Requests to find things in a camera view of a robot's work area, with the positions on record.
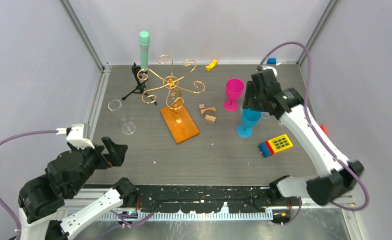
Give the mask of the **blue plastic wine glass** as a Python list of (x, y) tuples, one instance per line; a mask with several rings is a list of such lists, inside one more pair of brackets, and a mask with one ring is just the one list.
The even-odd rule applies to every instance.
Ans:
[(262, 112), (244, 108), (241, 114), (241, 124), (236, 132), (241, 138), (248, 138), (252, 135), (252, 128), (258, 124), (262, 117)]

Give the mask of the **pink plastic wine glass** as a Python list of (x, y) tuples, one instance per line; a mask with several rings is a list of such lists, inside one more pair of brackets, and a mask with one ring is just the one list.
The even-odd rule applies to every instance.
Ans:
[(227, 81), (225, 85), (225, 94), (227, 100), (223, 104), (223, 107), (226, 111), (233, 112), (237, 110), (237, 100), (241, 97), (244, 88), (244, 82), (238, 78), (231, 78)]

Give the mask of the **clear wine glass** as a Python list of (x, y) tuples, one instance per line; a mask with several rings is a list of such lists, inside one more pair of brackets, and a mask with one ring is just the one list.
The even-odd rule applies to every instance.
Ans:
[(263, 112), (263, 113), (261, 114), (261, 117), (262, 117), (263, 119), (268, 119), (268, 118), (271, 117), (271, 114), (268, 113), (268, 112)]
[(108, 109), (120, 126), (120, 130), (125, 135), (132, 135), (136, 126), (127, 120), (126, 110), (121, 100), (113, 99), (108, 103)]

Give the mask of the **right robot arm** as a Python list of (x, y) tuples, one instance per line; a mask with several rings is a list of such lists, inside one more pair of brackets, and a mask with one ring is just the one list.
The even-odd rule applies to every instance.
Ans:
[(282, 205), (290, 197), (307, 197), (323, 206), (353, 190), (364, 166), (337, 149), (304, 106), (304, 99), (296, 89), (282, 90), (274, 68), (256, 68), (246, 84), (242, 107), (267, 112), (282, 122), (301, 144), (318, 174), (310, 180), (286, 175), (271, 182), (272, 203)]

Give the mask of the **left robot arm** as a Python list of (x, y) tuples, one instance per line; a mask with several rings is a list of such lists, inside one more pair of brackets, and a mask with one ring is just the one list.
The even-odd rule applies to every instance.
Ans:
[(104, 213), (136, 203), (136, 187), (127, 178), (121, 178), (77, 213), (57, 219), (58, 209), (77, 195), (96, 170), (120, 167), (124, 163), (126, 144), (116, 144), (107, 136), (102, 142), (103, 145), (90, 142), (83, 146), (68, 143), (70, 149), (49, 162), (43, 175), (21, 188), (19, 240), (73, 240)]

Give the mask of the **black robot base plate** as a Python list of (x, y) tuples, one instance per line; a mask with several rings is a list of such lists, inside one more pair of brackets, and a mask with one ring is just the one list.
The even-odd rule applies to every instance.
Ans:
[(297, 206), (297, 197), (274, 197), (264, 186), (221, 185), (136, 185), (126, 191), (122, 203), (124, 208), (141, 210), (144, 213), (191, 212), (218, 213), (227, 207), (229, 213), (259, 213), (268, 207)]

